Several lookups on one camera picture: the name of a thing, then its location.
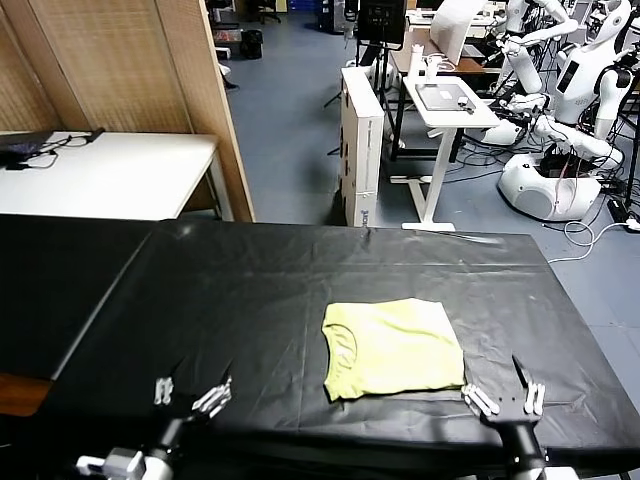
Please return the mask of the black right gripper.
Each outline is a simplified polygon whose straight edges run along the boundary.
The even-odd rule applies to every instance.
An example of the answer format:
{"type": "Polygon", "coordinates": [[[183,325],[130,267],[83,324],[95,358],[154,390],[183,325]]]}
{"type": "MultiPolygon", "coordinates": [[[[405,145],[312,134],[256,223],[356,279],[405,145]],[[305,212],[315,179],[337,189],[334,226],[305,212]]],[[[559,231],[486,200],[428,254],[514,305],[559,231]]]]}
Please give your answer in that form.
{"type": "Polygon", "coordinates": [[[522,397],[503,396],[493,401],[475,384],[461,388],[462,398],[481,422],[497,432],[507,466],[545,466],[546,454],[535,433],[544,408],[546,386],[534,380],[532,374],[516,355],[512,361],[520,383],[525,389],[522,397]]]}

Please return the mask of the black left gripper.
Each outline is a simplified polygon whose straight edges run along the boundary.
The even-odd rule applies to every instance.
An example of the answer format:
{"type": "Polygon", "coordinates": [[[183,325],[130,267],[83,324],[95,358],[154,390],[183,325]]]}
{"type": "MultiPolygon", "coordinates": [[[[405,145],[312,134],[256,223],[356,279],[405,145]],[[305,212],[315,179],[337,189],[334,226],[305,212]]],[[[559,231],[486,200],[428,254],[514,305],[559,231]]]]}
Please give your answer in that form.
{"type": "Polygon", "coordinates": [[[172,403],[172,377],[155,380],[153,404],[160,406],[155,413],[156,432],[148,446],[148,456],[169,460],[179,449],[183,437],[220,413],[232,399],[232,377],[226,375],[218,385],[204,393],[193,404],[172,403]]]}

